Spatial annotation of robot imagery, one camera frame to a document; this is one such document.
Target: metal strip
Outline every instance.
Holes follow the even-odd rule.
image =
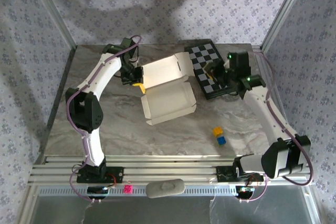
[[[16,224],[21,223],[20,220],[22,219],[22,216],[24,215],[24,211],[26,209],[24,203],[28,201],[28,196],[29,196],[31,188],[32,188],[31,186],[27,186],[26,189],[25,189],[24,195],[22,197],[22,203],[20,204],[20,208],[17,212],[17,218],[16,218],[16,222],[15,222]]]
[[[64,174],[71,174],[71,169],[61,168],[61,169],[49,169],[39,168],[33,169],[32,175],[64,175]],[[125,175],[143,175],[143,174],[216,174],[215,168],[143,168],[143,169],[133,169],[133,168],[125,168],[124,169]]]
[[[51,18],[53,19],[56,27],[62,34],[65,42],[67,43],[68,47],[70,49],[76,49],[76,42],[74,41],[73,37],[70,34],[70,31],[68,30],[67,26],[64,23],[64,20],[62,19],[60,13],[58,12],[53,0],[41,0],[46,7],[48,13],[50,14]]]
[[[306,201],[310,219],[313,224],[328,223],[321,200],[317,194],[315,185],[302,186],[302,193]]]
[[[169,168],[169,167],[175,167],[175,168],[202,168],[202,167],[214,167],[214,166],[229,166],[232,165],[233,161],[230,162],[146,162],[146,163],[114,163],[114,162],[107,162],[107,166],[122,166],[125,168]],[[71,168],[75,163],[69,162],[69,163],[46,163],[45,165],[34,165],[33,169],[37,168],[45,168],[46,165],[48,165],[48,168]]]
[[[188,185],[244,185],[244,183],[217,183],[215,167],[223,163],[232,165],[233,158],[229,159],[220,156],[110,156],[107,157],[107,160],[109,160],[108,166],[116,164],[130,165],[130,167],[125,167],[123,184],[131,183],[132,185],[140,186],[147,185],[152,181],[181,178]],[[71,168],[76,164],[76,162],[72,163],[71,161],[79,162],[82,161],[82,158],[47,158],[45,165],[35,165],[33,167],[28,183],[34,185],[69,185]],[[296,181],[304,182],[307,180],[308,175],[305,170],[290,177]],[[277,178],[273,179],[270,185],[289,185],[289,182],[282,178]]]
[[[56,93],[56,97],[55,97],[54,103],[52,105],[50,116],[49,116],[49,119],[48,119],[48,122],[47,122],[47,128],[48,129],[51,129],[53,124],[54,124],[56,114],[57,114],[57,110],[58,110],[58,107],[59,107],[59,104],[60,104],[60,101],[61,101],[61,98],[62,98],[62,94],[63,94],[63,91],[64,91],[65,83],[67,81],[68,73],[69,73],[69,70],[70,70],[70,67],[71,67],[71,64],[72,64],[72,60],[75,56],[75,52],[76,51],[73,50],[73,49],[70,51],[67,63],[64,67],[62,78],[61,78],[61,81],[59,83],[59,87],[58,87],[58,90],[57,90],[57,93]],[[35,162],[36,164],[43,164],[46,161],[46,156],[44,155],[44,153],[46,151],[46,146],[47,146],[47,141],[48,141],[49,135],[50,135],[50,131],[46,131],[45,136],[43,137],[44,142],[40,143],[40,150],[39,150],[40,155],[38,156],[38,158]]]
[[[284,2],[282,3],[280,10],[278,11],[278,14],[276,15],[264,41],[261,44],[261,48],[265,54],[267,53],[272,42],[278,35],[280,28],[284,24],[285,19],[287,18],[290,10],[292,9],[295,1],[296,0],[284,0]]]
[[[272,86],[272,73],[271,70],[269,69],[267,63],[265,62],[264,59],[262,59],[262,57],[256,56],[257,58],[257,63],[258,63],[258,68],[260,71],[260,74],[262,76],[262,78],[264,79],[266,86],[268,88],[271,88]],[[287,121],[287,116],[285,113],[285,109],[283,108],[283,104],[281,102],[281,98],[280,98],[280,94],[278,91],[277,86],[275,85],[275,87],[271,90],[271,97],[274,101],[274,104],[276,105],[276,107],[279,109],[280,113],[282,114],[282,116],[286,119]]]
[[[38,187],[36,185],[32,185],[28,187],[29,193],[24,203],[24,208],[22,211],[22,215],[18,220],[18,224],[27,224],[30,223],[31,216],[33,215],[34,206],[37,200],[38,195]]]
[[[252,49],[254,50],[260,50],[260,45],[252,45]]]
[[[185,162],[232,162],[234,157],[222,157],[218,155],[191,155],[191,156],[106,156],[106,162],[174,162],[174,161],[185,161]],[[82,162],[83,158],[80,156],[48,156],[46,162]]]
[[[145,186],[133,186],[131,194],[125,194],[123,186],[109,188],[107,194],[87,194],[88,186],[76,186],[76,189],[84,196],[112,196],[112,197],[134,197],[145,196]],[[70,186],[40,186],[39,196],[77,196]],[[236,187],[232,185],[221,186],[186,186],[184,193],[176,196],[237,196]]]

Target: wire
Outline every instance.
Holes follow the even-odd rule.
[[[249,178],[253,173],[246,173],[243,175],[240,175],[239,178]]]
[[[141,42],[141,36],[140,35],[134,35],[131,37],[131,39],[135,38],[135,37],[138,37],[139,40],[137,43],[135,43],[134,45],[130,46],[129,48],[127,49],[124,49],[118,53],[116,53],[115,55],[112,55],[110,56],[109,58],[107,58],[99,67],[98,69],[95,71],[95,73],[92,75],[91,79],[88,81],[87,84],[85,84],[83,87],[81,87],[79,90],[77,90],[72,96],[70,96],[69,100],[67,101],[66,103],[66,111],[67,111],[67,118],[68,118],[68,121],[70,122],[71,126],[78,132],[81,134],[82,136],[82,142],[83,142],[83,146],[84,146],[84,152],[85,152],[85,161],[83,162],[83,164],[76,168],[75,170],[72,171],[72,174],[70,175],[70,179],[69,179],[69,182],[70,182],[70,186],[71,188],[73,189],[73,191],[82,199],[86,200],[86,201],[90,201],[90,202],[94,202],[95,199],[90,199],[89,197],[85,197],[84,195],[80,194],[79,191],[77,191],[73,185],[73,182],[72,182],[72,179],[74,177],[75,174],[77,174],[77,172],[84,168],[88,161],[89,161],[89,146],[88,146],[88,143],[87,143],[87,138],[88,138],[88,133],[83,131],[83,130],[80,130],[76,125],[75,123],[73,122],[72,118],[71,118],[71,115],[70,115],[70,103],[73,101],[73,99],[80,93],[82,92],[83,90],[85,90],[86,88],[90,87],[90,84],[94,81],[94,79],[97,77],[98,73],[100,72],[100,70],[103,68],[103,66],[109,62],[110,60],[132,50],[133,48],[135,47],[138,47],[140,42]]]
[[[107,175],[113,177],[113,185],[108,185],[107,187],[113,187],[113,186],[115,186],[116,183],[117,183],[117,180],[116,180],[115,176],[113,174],[110,174],[110,173],[107,173]]]
[[[74,165],[72,166],[72,168],[71,168],[71,171],[72,171],[72,172],[74,171],[74,167],[75,167],[76,165],[81,166],[81,164],[74,164]]]
[[[138,59],[139,59],[139,47],[137,47],[137,57],[136,58],[137,58],[136,60],[129,60],[129,62],[130,63],[135,63],[135,62],[138,61]]]
[[[261,194],[258,197],[254,198],[254,199],[251,199],[251,198],[249,198],[249,199],[239,199],[239,201],[250,202],[250,201],[255,201],[255,200],[260,199],[265,194],[266,189],[267,189],[267,185],[268,185],[268,177],[265,174],[265,186],[264,186],[263,191],[261,192]]]
[[[254,176],[253,174],[250,175],[250,178],[249,178],[249,180],[248,180],[246,186],[248,186],[248,185],[252,182],[252,181],[251,181],[252,178],[254,178],[254,179],[256,180],[256,182],[257,182],[257,187],[258,187],[258,180],[257,180],[257,177]]]
[[[283,176],[283,178],[285,180],[287,180],[288,182],[291,182],[292,184],[297,185],[297,186],[308,186],[313,181],[313,177],[314,177],[313,164],[311,163],[311,160],[310,160],[307,152],[305,151],[305,149],[302,147],[302,145],[299,143],[299,141],[295,138],[295,136],[281,122],[281,120],[279,119],[279,117],[277,117],[277,115],[274,112],[272,106],[270,105],[269,98],[270,98],[271,90],[275,87],[275,69],[272,67],[271,63],[269,62],[269,60],[267,59],[266,56],[264,56],[263,54],[259,54],[259,53],[257,53],[257,54],[260,55],[260,56],[262,56],[264,58],[264,60],[268,64],[269,68],[271,69],[271,73],[272,73],[272,86],[271,86],[271,88],[266,93],[266,105],[267,105],[267,108],[268,108],[269,112],[272,114],[272,116],[275,119],[275,121],[279,124],[279,126],[281,127],[281,129],[293,140],[293,142],[296,144],[296,146],[300,149],[300,151],[302,152],[302,154],[304,155],[304,158],[306,159],[306,161],[308,163],[308,167],[309,167],[309,171],[310,171],[309,179],[306,182],[304,182],[304,183],[298,183],[296,181],[293,181],[293,180],[287,178],[286,176]]]

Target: white cardboard box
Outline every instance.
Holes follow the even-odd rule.
[[[155,125],[196,110],[196,99],[189,82],[193,65],[188,52],[179,52],[143,65],[145,95],[141,98],[149,125]]]

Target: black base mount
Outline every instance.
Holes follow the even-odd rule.
[[[264,178],[259,173],[238,174],[234,166],[217,166],[217,182],[263,182]]]
[[[106,166],[104,159],[100,166],[85,165],[78,171],[77,183],[89,184],[114,184],[122,183],[123,167]]]

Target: black and white checkerboard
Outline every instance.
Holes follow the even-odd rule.
[[[186,47],[184,51],[189,53],[189,57],[193,63],[195,77],[206,99],[232,92],[231,88],[221,87],[219,84],[214,83],[203,69],[207,63],[221,58],[221,55],[211,41],[201,45]]]

